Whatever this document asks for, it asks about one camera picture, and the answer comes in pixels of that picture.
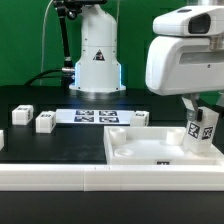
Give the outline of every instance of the white cube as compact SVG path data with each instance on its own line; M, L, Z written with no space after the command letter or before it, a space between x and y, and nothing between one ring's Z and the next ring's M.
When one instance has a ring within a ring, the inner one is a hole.
M199 107L203 111L202 121L188 121L183 145L196 154L207 152L212 145L219 114L215 111Z
M27 125L33 118L33 106L20 105L12 111L13 125Z
M131 117L130 126L144 127L149 124L149 112L136 111Z
M0 130L0 150L4 147L4 134L3 131Z
M36 118L37 133L51 133L56 126L56 113L53 111L43 111Z

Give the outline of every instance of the cable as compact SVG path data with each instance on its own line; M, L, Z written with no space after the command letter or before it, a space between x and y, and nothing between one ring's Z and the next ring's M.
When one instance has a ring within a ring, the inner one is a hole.
M50 73L54 73L54 72L61 72L61 68L56 68L56 69L50 69L47 70L45 72L41 72L40 74L36 75L35 77L33 77L32 79L28 80L24 85L25 86L30 86L35 80L37 79L41 79L41 78L45 78L43 76L50 74Z
M120 0L117 0L117 27L118 27L118 23L119 23L119 15L120 15Z
M45 60L45 34L46 34L46 24L47 24L47 17L49 13L49 9L53 0L51 0L46 8L45 15L44 15L44 22L43 22L43 29L42 29L42 47L41 47L41 72L44 70L44 60Z

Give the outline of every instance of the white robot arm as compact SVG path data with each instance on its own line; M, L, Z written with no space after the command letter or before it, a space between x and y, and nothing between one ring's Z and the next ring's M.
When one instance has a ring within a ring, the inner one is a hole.
M185 94L188 120L201 120L200 92L224 89L224 6L186 6L157 17L146 85L160 95Z

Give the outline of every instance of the green wall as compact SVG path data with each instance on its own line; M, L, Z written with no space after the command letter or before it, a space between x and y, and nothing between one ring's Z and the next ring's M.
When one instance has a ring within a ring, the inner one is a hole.
M0 85L23 84L40 72L41 35L49 0L1 0ZM122 82L128 88L145 87L148 47L155 38L153 19L186 4L186 0L121 0L118 28L118 60ZM117 1L103 8L116 16ZM80 57L81 19L67 21L73 61ZM63 51L57 14L52 7L46 30L45 70L63 65ZM44 85L59 85L47 80Z

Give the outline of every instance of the white tray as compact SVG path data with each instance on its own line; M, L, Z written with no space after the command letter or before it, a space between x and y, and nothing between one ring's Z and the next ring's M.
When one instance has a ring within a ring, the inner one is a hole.
M126 130L126 142L122 145L111 143L111 128L114 127L104 129L107 163L111 165L217 165L224 161L223 154L214 145L200 155L182 145L168 145L167 131L174 127L119 127Z

